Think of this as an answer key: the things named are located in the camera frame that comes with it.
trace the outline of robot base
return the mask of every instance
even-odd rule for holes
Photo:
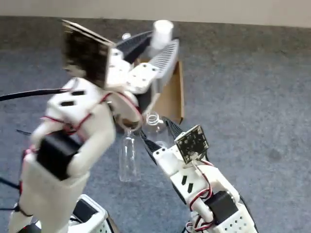
[[[41,233],[41,224],[36,222],[18,233]],[[82,194],[69,221],[68,233],[120,233],[108,212],[89,196]]]

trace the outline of gray carpet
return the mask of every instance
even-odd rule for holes
[[[151,29],[152,22],[75,20],[112,39]],[[182,126],[201,124],[210,159],[244,195],[261,233],[311,228],[311,30],[176,23],[184,63]],[[61,26],[53,18],[0,17],[0,94],[61,87]],[[18,179],[27,137],[48,97],[0,104],[0,175]],[[86,194],[106,208],[123,233],[178,233],[188,212],[147,154],[143,179],[118,179],[118,145],[93,168]],[[0,187],[0,206],[17,192]],[[0,214],[0,225],[9,213]]]

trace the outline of white wall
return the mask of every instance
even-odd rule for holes
[[[311,0],[0,0],[0,15],[311,27]]]

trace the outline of cardboard box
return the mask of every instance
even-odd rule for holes
[[[184,119],[184,84],[182,64],[177,62],[171,80],[164,87],[153,110],[160,116],[167,117],[176,123]]]

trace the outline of plastic bottle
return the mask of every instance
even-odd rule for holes
[[[122,182],[136,182],[141,179],[140,158],[136,152],[135,136],[125,131],[119,154],[119,178]]]
[[[147,115],[146,123],[143,125],[142,130],[148,139],[157,143],[159,146],[166,148],[172,146],[165,122],[161,119],[157,112],[151,111]]]

